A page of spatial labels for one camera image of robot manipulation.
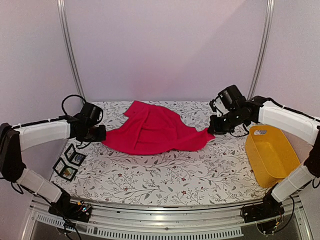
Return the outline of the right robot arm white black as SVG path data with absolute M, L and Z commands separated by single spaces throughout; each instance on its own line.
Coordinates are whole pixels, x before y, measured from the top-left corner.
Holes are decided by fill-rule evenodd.
M 269 218 L 278 203 L 319 178 L 319 118 L 263 96 L 220 94 L 209 105 L 210 134 L 232 134 L 237 126 L 249 127 L 246 154 L 259 185 L 270 189 L 269 199 L 258 208 L 262 218 Z

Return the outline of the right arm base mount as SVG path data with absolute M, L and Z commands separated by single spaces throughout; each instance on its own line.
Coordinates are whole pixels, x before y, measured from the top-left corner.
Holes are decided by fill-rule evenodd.
M 263 201 L 261 203 L 250 203 L 242 206 L 240 216 L 245 223 L 265 220 L 277 216 L 282 216 L 285 213 L 284 207 L 277 201 Z

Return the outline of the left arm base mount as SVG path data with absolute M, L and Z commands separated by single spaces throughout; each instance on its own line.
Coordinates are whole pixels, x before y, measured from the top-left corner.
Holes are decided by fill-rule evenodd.
M 92 214 L 92 205 L 83 200 L 77 203 L 69 200 L 58 201 L 50 205 L 48 212 L 58 217 L 88 223 Z

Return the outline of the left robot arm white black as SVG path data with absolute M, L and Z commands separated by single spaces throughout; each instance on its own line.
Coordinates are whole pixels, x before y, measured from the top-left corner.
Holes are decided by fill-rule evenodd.
M 102 142 L 106 139 L 104 125 L 90 125 L 77 118 L 48 119 L 12 126 L 0 125 L 0 173 L 4 180 L 27 188 L 55 203 L 63 216 L 74 213 L 74 205 L 62 198 L 63 190 L 40 174 L 29 169 L 22 160 L 22 152 L 29 148 L 57 140 L 76 139 L 79 142 Z

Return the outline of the red polo shirt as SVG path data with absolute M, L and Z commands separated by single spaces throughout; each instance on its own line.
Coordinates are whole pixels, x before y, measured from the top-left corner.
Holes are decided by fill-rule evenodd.
M 106 132 L 102 144 L 129 155 L 156 155 L 171 150 L 196 152 L 215 136 L 183 123 L 176 112 L 135 100 L 125 111 L 125 123 Z

